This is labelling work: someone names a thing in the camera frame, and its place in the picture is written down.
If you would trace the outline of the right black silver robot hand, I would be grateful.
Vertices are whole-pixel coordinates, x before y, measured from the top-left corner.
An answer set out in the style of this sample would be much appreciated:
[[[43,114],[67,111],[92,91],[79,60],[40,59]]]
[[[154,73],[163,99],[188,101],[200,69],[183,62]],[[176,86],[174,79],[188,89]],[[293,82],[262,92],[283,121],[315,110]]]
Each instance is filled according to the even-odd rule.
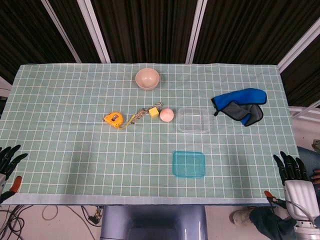
[[[286,209],[293,219],[315,225],[320,210],[314,185],[309,180],[305,164],[300,158],[293,158],[283,151],[280,152],[280,156],[274,154],[273,159],[283,185],[284,200],[273,196],[267,190],[264,191],[266,199],[269,203]]]

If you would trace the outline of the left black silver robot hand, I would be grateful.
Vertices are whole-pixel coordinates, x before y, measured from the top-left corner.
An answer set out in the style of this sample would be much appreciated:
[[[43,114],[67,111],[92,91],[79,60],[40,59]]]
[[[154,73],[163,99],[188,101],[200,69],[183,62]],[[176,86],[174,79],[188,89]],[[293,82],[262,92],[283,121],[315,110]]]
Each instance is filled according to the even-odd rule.
[[[5,185],[7,183],[7,180],[13,173],[13,171],[16,169],[17,165],[25,159],[28,154],[23,153],[18,156],[16,156],[14,159],[15,153],[20,149],[21,145],[18,144],[14,147],[8,146],[4,149],[0,148],[0,203],[2,204],[7,199],[14,196],[22,183],[22,177],[17,176],[11,188],[4,192]]]

